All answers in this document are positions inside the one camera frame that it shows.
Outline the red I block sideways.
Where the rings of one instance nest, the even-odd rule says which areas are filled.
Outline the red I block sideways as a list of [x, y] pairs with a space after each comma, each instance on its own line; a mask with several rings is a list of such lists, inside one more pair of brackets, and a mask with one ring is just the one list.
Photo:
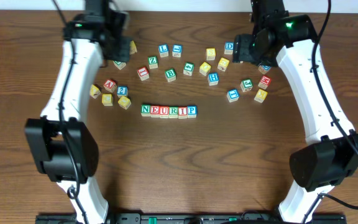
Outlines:
[[147, 80], [150, 77], [147, 67], [141, 67], [141, 68], [137, 69], [137, 74], [141, 81]]

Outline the blue P block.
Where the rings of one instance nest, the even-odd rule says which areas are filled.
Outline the blue P block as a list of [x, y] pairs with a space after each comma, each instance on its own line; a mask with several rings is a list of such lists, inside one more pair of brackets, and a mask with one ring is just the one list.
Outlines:
[[198, 114], [197, 106], [187, 106], [188, 118], [196, 118]]

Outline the green N block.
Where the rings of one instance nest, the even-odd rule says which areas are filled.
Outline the green N block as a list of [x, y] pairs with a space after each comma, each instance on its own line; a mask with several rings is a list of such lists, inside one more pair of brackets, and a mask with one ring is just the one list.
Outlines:
[[142, 116], [151, 116], [150, 110], [151, 110], [150, 105], [141, 105], [141, 115]]

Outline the red E block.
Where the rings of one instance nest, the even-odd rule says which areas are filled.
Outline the red E block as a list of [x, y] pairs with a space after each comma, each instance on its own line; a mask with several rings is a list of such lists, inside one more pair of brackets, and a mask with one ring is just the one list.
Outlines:
[[150, 116], [152, 118], [159, 118], [160, 117], [160, 107], [158, 105], [152, 105], [150, 107]]

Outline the red I block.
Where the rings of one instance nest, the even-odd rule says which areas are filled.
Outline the red I block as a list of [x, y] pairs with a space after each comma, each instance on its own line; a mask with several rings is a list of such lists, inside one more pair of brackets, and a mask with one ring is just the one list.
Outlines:
[[187, 119], [188, 111], [186, 106], [178, 107], [178, 118], [179, 119]]

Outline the red U block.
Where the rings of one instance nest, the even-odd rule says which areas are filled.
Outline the red U block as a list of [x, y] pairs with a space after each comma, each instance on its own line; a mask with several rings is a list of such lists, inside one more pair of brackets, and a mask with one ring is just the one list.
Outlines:
[[160, 118], [169, 118], [169, 107], [159, 106], [159, 116]]

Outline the green R block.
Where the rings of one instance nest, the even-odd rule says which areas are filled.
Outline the green R block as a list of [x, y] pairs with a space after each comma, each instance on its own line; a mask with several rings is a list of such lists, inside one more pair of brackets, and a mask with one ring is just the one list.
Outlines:
[[169, 118], [178, 118], [178, 107], [170, 106], [168, 112]]

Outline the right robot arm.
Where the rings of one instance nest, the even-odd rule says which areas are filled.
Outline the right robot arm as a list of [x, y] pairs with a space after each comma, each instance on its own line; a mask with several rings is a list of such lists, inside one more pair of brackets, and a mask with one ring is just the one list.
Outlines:
[[275, 11], [255, 13], [252, 22], [252, 34], [236, 37], [233, 60], [278, 67], [290, 84], [306, 147], [290, 156], [293, 183], [278, 212], [286, 223], [308, 223], [322, 199], [358, 168], [358, 132], [329, 82], [311, 19]]

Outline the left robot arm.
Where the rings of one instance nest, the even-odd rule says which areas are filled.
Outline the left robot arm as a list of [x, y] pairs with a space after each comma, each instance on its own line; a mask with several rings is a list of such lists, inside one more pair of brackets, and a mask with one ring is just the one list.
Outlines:
[[131, 38], [124, 22], [71, 21], [64, 28], [62, 64], [39, 118], [28, 119], [25, 136], [41, 174], [64, 190], [75, 223], [106, 223], [108, 201], [96, 177], [98, 145], [86, 127], [90, 89], [104, 61], [127, 62]]

